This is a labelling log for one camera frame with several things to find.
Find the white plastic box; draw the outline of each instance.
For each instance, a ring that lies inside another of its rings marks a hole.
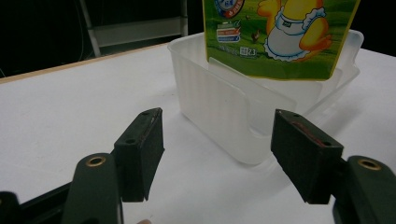
[[[181,112],[238,161],[259,164],[271,155],[277,108],[314,121],[359,74],[363,35],[350,30],[326,81],[251,78],[205,56],[203,33],[169,43]]]

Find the white tabletop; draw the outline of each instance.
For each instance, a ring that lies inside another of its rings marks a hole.
[[[396,58],[361,49],[361,73],[317,125],[396,171]],[[333,223],[332,203],[305,204],[274,158],[237,162],[179,111],[165,45],[0,85],[0,190],[21,203],[72,180],[79,160],[110,152],[142,111],[163,109],[165,152],[149,200],[125,223]]]

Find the cartoon illustration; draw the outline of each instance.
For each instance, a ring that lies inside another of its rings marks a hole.
[[[267,18],[264,48],[276,60],[304,61],[332,44],[323,0],[263,0],[257,14]]]

